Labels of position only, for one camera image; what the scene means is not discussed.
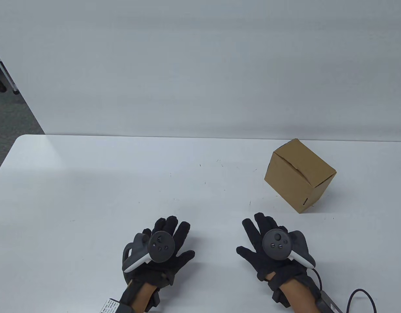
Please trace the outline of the person's right hand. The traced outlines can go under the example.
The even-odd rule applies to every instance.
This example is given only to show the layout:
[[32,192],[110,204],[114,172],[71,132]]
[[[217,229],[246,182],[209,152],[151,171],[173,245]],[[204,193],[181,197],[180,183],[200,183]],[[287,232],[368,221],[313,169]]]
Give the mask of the person's right hand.
[[303,247],[300,248],[305,253],[309,250],[306,245],[306,239],[300,231],[288,232],[284,226],[279,226],[275,219],[264,213],[256,213],[254,215],[255,223],[250,218],[242,221],[244,230],[254,248],[254,251],[245,246],[238,246],[236,252],[239,256],[249,262],[257,272],[257,278],[260,281],[267,281],[273,289],[280,288],[284,283],[299,277],[301,280],[307,279],[307,268],[296,260],[284,259],[275,260],[266,253],[263,240],[269,231],[277,230],[284,233],[279,240],[272,239],[274,246],[271,249],[280,250],[279,245],[284,246],[285,239],[289,239],[292,244],[300,242]]

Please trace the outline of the person's left hand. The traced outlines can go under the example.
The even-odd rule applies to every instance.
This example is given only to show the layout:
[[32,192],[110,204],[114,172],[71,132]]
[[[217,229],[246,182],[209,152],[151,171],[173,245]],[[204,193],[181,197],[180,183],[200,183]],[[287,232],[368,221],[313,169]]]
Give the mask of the person's left hand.
[[194,250],[180,252],[191,225],[176,216],[160,218],[154,228],[144,229],[127,244],[122,255],[126,283],[148,283],[157,288],[171,286],[175,275],[194,256]]

